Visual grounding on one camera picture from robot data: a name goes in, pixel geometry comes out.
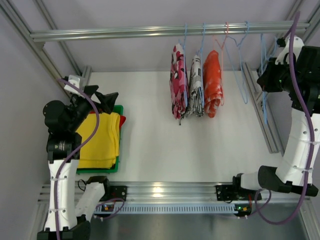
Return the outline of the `yellow trousers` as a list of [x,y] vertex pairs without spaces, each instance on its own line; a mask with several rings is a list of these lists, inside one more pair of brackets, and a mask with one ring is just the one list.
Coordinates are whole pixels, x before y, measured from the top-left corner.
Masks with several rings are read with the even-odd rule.
[[100,122],[95,135],[80,149],[79,169],[110,169],[120,154],[120,130]]

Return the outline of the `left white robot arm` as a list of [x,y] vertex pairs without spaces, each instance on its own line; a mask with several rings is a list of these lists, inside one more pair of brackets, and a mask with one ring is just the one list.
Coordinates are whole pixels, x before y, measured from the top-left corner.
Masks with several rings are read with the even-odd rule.
[[99,202],[107,198],[109,181],[105,176],[88,179],[81,199],[75,202],[75,177],[80,161],[80,150],[97,132],[95,127],[88,137],[77,133],[91,111],[112,113],[118,92],[102,94],[97,85],[76,89],[66,105],[52,100],[43,108],[44,123],[48,128],[46,144],[50,171],[50,200],[43,230],[38,240],[88,240],[91,219]]

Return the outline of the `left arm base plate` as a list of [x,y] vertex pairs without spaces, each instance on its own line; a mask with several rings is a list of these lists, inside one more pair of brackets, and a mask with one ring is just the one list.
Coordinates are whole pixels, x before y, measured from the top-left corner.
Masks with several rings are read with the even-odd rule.
[[127,190],[126,185],[111,185],[107,194],[107,199],[122,199],[127,200]]

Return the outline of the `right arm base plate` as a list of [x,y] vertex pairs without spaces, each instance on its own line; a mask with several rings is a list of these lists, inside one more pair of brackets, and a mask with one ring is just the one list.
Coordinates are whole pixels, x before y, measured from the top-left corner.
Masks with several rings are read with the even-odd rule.
[[215,190],[218,201],[231,203],[233,201],[246,201],[249,199],[248,194],[230,184],[216,185]]

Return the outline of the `red trousers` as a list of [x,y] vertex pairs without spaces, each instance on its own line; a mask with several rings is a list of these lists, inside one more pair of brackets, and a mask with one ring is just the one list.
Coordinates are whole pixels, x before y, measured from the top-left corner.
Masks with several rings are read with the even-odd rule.
[[126,117],[116,112],[112,112],[111,114],[100,113],[99,119],[101,123],[116,126],[119,130],[122,129],[123,124],[126,122]]

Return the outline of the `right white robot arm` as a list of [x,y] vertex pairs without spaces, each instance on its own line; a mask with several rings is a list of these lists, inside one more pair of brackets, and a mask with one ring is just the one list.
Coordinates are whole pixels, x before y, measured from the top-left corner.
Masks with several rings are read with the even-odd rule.
[[320,148],[320,49],[302,46],[293,54],[296,84],[307,112],[300,103],[292,83],[289,49],[268,61],[257,83],[268,93],[287,92],[291,105],[291,129],[278,167],[262,165],[255,173],[239,173],[233,184],[240,191],[267,189],[278,193],[295,193],[315,197],[319,189],[313,184],[312,171]]

